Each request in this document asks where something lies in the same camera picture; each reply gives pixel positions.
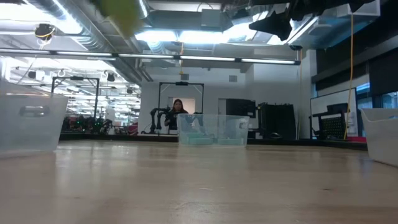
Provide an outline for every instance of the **blurry green object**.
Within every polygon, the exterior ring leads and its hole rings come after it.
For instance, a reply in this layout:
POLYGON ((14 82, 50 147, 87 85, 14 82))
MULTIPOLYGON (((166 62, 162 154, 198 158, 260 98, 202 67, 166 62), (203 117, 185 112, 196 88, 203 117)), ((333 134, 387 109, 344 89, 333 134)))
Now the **blurry green object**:
POLYGON ((125 37, 140 28, 139 5, 133 0, 90 0, 104 17, 110 17, 125 37))

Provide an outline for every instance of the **woman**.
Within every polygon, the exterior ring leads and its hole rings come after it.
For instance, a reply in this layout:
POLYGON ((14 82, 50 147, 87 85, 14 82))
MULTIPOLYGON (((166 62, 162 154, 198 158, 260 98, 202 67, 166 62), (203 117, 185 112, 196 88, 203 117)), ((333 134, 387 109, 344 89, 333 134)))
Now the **woman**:
POLYGON ((180 99, 176 99, 173 104, 173 109, 166 116, 166 120, 164 121, 164 125, 169 127, 169 130, 177 130, 177 115, 180 113, 188 113, 184 110, 184 106, 182 105, 182 101, 180 99))

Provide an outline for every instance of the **metal frame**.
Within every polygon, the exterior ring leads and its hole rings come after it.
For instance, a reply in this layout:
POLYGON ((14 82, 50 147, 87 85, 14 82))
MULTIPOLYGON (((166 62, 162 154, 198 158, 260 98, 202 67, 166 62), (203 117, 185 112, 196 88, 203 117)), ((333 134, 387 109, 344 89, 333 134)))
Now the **metal frame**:
MULTIPOLYGON (((349 90, 349 88, 348 88, 348 89, 345 89, 345 90, 336 91, 336 92, 334 92, 334 93, 329 93, 329 94, 325 94, 325 95, 322 95, 322 96, 317 96, 317 97, 312 97, 312 98, 310 98, 310 116, 308 117, 308 118, 310 119, 310 139, 312 139, 312 137, 313 137, 313 133, 312 133, 312 118, 313 118, 313 116, 312 116, 311 101, 314 100, 314 99, 317 99, 317 98, 321 98, 321 97, 324 97, 324 96, 332 95, 332 94, 335 94, 335 93, 340 93, 340 92, 347 91, 347 90, 349 90)), ((351 89, 351 92, 353 92, 354 95, 355 95, 355 105, 356 105, 355 113, 356 113, 357 110, 358 110, 358 97, 357 97, 357 95, 356 95, 356 87, 353 87, 353 88, 351 89)), ((358 129, 358 136, 359 136, 359 116, 358 116, 358 115, 356 115, 356 124, 357 124, 357 129, 358 129)))
POLYGON ((96 80, 97 81, 97 86, 96 86, 96 91, 95 91, 95 105, 94 105, 94 118, 96 118, 97 115, 97 105, 98 105, 98 92, 100 89, 100 79, 99 78, 83 78, 83 77, 52 77, 52 84, 51 84, 51 93, 54 93, 54 89, 58 87, 63 81, 66 79, 69 80, 78 80, 78 81, 83 81, 83 80, 96 80), (55 81, 57 79, 62 80, 60 83, 55 84, 55 81))
MULTIPOLYGON (((179 85, 179 82, 160 82, 159 83, 159 95, 157 99, 157 108, 160 109, 160 95, 162 94, 161 89, 163 84, 171 84, 171 85, 179 85)), ((203 101, 204 101, 204 96, 205 96, 205 84, 203 83, 184 83, 184 86, 188 85, 200 85, 201 86, 201 112, 203 113, 203 101)))

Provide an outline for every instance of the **bin handle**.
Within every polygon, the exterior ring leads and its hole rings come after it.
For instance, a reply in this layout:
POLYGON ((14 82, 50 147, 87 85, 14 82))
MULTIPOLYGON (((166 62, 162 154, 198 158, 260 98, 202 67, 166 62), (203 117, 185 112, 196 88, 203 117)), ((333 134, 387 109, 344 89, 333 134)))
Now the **bin handle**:
POLYGON ((25 117, 44 117, 49 115, 48 106, 23 106, 19 110, 19 116, 25 117))

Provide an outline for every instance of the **clear plastic bin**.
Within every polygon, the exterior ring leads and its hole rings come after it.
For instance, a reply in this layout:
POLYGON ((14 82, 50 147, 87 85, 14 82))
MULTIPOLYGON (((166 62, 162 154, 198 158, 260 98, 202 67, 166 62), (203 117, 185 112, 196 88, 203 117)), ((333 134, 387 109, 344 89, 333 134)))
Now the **clear plastic bin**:
POLYGON ((398 166, 398 109, 362 109, 371 159, 398 166))
POLYGON ((248 116, 179 114, 177 126, 181 145, 246 146, 248 141, 248 116))
POLYGON ((57 148, 68 98, 0 82, 0 156, 57 148))

